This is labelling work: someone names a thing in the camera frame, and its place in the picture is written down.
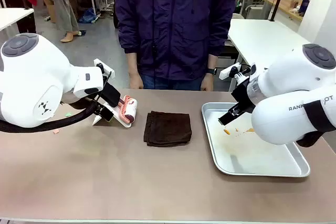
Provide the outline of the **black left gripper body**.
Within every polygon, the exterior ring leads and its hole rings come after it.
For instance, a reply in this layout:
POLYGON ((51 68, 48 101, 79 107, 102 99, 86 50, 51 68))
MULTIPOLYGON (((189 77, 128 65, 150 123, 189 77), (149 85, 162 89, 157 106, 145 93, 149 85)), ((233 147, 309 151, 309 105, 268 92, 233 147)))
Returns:
POLYGON ((114 106, 115 99, 120 98, 121 94, 120 92, 111 84, 106 83, 103 87, 103 90, 101 92, 101 97, 110 105, 111 107, 114 106))

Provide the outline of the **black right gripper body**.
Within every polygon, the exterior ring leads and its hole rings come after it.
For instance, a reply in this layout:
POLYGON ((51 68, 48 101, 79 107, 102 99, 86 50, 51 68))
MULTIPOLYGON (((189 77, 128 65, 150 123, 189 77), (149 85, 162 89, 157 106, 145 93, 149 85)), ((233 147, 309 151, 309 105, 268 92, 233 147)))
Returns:
POLYGON ((252 103, 251 99, 247 93, 247 86, 249 84, 249 79, 244 80, 239 84, 232 92, 233 98, 236 100, 236 104, 244 107, 245 112, 252 113, 255 105, 252 103))

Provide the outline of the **person's right hand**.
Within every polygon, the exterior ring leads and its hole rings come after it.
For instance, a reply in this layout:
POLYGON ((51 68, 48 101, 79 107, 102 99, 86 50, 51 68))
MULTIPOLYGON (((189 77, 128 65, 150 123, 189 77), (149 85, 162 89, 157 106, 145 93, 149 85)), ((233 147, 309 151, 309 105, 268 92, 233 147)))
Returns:
POLYGON ((137 72, 129 74, 129 81, 131 89, 143 89, 143 81, 137 72))

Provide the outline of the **person's left hand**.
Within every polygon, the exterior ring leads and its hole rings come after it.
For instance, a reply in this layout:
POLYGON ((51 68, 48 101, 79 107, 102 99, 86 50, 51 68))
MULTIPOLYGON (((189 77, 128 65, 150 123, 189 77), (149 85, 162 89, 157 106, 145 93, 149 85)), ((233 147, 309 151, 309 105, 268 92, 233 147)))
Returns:
POLYGON ((211 73, 207 73, 201 83, 201 91, 213 91, 214 88, 214 76, 211 73))

